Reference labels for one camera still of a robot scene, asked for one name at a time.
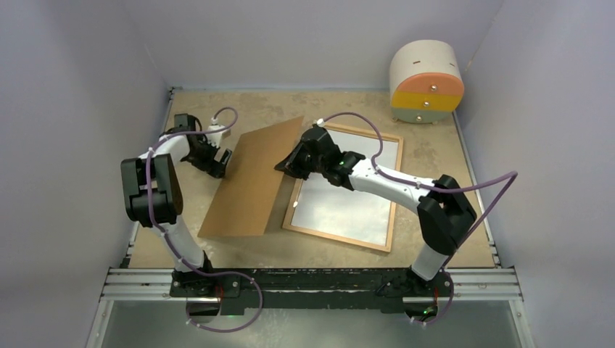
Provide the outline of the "brown cardboard backing board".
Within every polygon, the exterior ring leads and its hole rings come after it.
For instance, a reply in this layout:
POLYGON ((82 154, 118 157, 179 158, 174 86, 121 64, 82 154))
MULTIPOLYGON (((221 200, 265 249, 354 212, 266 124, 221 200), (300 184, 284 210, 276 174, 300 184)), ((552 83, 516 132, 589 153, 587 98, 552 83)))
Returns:
POLYGON ((274 169, 296 145, 303 117, 239 137, 226 176, 202 222, 200 238, 262 236, 284 174, 274 169))

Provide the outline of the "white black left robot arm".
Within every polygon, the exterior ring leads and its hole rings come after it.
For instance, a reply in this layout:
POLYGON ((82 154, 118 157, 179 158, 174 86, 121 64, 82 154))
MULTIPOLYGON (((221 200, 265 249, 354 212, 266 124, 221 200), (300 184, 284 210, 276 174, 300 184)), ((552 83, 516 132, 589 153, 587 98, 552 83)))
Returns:
POLYGON ((214 292, 216 272, 198 246, 183 218, 183 194, 176 165, 187 162, 215 179, 226 174, 230 149, 222 140, 231 126, 219 121, 218 110, 204 127, 198 117, 176 114, 145 153, 120 163, 125 211, 130 220, 158 231, 174 261, 174 281, 200 297, 214 292))

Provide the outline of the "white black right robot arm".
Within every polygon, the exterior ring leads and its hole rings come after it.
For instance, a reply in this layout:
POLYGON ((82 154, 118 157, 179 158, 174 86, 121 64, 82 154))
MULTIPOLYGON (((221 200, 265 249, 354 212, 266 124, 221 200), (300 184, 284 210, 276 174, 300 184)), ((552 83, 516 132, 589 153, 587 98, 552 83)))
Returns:
POLYGON ((318 173, 332 186, 381 197, 418 216, 424 245, 410 267, 408 288, 417 295, 433 289, 436 274, 458 251, 477 216, 458 182, 411 177, 372 163, 364 154, 342 151, 331 134, 314 125, 275 170, 306 181, 318 173))

